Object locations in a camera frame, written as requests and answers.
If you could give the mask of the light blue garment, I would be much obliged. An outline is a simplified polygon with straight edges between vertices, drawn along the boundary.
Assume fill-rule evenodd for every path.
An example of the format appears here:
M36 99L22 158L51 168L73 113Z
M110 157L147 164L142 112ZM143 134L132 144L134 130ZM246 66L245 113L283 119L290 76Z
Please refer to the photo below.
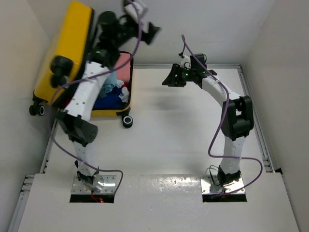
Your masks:
M110 93L117 84L117 74L112 72L109 77L105 80L99 94L98 99L104 99L108 93Z

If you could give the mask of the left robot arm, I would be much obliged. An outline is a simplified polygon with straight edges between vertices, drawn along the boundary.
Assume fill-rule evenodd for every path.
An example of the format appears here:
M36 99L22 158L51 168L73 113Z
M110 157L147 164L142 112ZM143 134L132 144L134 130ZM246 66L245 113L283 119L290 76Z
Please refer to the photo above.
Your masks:
M90 161L90 147L98 133L97 126L90 123L93 106L104 82L119 69L116 63L120 57L120 47L133 37L138 42L150 44L160 31L151 22L147 32L142 30L142 19L146 12L143 8L134 10L126 6L125 14L120 18L111 11L99 15L97 27L101 28L101 34L90 50L84 75L76 82L78 86L71 101L56 116L62 130L73 143L76 152L73 157L78 165L77 177L92 188L96 186L100 172L99 167Z

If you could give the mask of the blue white red shirt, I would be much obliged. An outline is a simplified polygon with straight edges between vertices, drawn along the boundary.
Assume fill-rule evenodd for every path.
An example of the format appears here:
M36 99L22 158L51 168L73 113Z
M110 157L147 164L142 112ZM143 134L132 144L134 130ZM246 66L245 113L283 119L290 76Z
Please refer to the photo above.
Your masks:
M122 109L130 100L130 91L122 80L117 80L116 86L104 99L96 99L93 110Z

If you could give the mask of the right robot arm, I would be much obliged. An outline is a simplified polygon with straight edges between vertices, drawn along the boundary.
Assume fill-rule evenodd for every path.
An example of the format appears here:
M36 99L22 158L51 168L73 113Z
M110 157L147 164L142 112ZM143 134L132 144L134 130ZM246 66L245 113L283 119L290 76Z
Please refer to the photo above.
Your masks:
M204 54L187 56L181 52L178 55L181 62L172 65L162 85L184 87L187 82L193 82L218 102L222 108L218 131L225 137L224 153L218 167L218 182L222 187L238 181L242 147L254 127L252 99L232 91L219 80L215 71L208 70Z

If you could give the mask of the yellow suitcase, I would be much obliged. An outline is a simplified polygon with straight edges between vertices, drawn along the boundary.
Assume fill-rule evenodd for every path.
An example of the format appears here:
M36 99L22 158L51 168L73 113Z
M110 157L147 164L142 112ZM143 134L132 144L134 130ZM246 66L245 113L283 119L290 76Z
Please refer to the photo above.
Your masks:
M64 16L58 33L54 36L50 48L41 66L38 80L32 95L29 113L32 116L43 116L46 106L50 105L60 111L71 101L85 71L86 62L95 39L101 34L97 27L98 18L94 18L93 8L78 1L72 1ZM133 56L129 52L120 51L116 63L117 80L125 82L131 93ZM133 118L129 115L129 104L116 110L92 110L92 116L121 116L123 126L130 128Z

